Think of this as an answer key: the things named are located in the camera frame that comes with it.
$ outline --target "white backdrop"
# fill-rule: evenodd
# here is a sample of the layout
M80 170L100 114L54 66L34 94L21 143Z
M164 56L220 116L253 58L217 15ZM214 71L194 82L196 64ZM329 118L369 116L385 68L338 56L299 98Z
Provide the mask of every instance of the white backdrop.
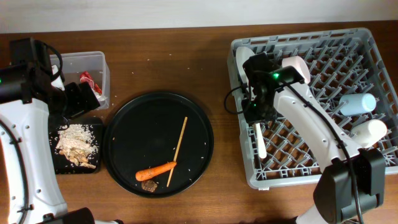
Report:
M0 0L0 33L388 19L397 0Z

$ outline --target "chopstick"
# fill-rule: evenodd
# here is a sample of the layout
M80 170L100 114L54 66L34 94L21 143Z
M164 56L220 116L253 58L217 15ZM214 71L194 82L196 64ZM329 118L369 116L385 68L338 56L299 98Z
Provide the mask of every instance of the chopstick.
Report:
M185 125L187 125L187 119L188 119L188 117L185 117L184 123L182 124L180 139L178 140L177 150L175 151L175 155L174 155L174 162L176 162L176 160L177 160L178 152L179 152L180 146L181 146L182 136L184 135ZM173 170L174 170L174 168L170 170L169 180L167 181L167 187L169 187L170 180L172 179Z

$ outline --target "orange carrot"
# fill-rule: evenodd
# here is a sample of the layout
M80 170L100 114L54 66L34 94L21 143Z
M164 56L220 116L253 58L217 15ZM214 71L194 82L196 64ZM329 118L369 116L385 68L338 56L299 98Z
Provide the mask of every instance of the orange carrot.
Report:
M138 171L136 173L136 179L138 181L149 180L159 174L163 174L164 172L167 172L170 169L173 169L175 167L175 165L177 165L176 162L168 162L168 163L158 166L158 167Z

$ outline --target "wooden table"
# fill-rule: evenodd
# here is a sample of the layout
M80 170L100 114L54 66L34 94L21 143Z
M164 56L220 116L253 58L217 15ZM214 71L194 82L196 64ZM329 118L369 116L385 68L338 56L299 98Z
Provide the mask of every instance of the wooden table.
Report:
M230 89L226 59L232 40L319 30L369 28L398 90L398 22L347 22L187 29L107 30L0 35L0 67L9 63L8 42L34 37L61 53L100 50L111 70L111 106L90 115L107 123L126 102L154 90L193 98L214 130L213 159L203 177L182 194L147 199L122 189L103 166L96 174L58 175L69 210L88 207L96 219L125 223L251 223L291 218L313 204L315 184L270 191L251 189L244 174L238 119L223 108ZM4 158L0 156L0 223L8 216ZM364 215L366 223L396 223L398 178L386 178L384 205Z

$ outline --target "gray dish rack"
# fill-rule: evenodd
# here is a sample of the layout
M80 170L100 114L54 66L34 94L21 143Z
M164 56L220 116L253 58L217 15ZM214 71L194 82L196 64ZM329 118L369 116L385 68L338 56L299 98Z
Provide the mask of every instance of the gray dish rack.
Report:
M368 29L344 29L302 34L274 35L234 40L228 55L231 88L240 86L235 53L238 47L249 47L254 53L265 52L280 66L282 59L300 56L311 73L311 91L326 112L346 134L356 125L370 119L387 124L388 133L374 147L386 159L386 174L398 173L398 98L387 70ZM345 117L340 113L339 99L344 94L371 93L377 99L372 113ZM242 110L242 91L233 93L236 109ZM256 135L243 114L238 115L240 142L250 187L269 190L270 187L311 184L318 182L320 170L304 140L284 117L276 119L274 129L262 130L267 158L257 155Z

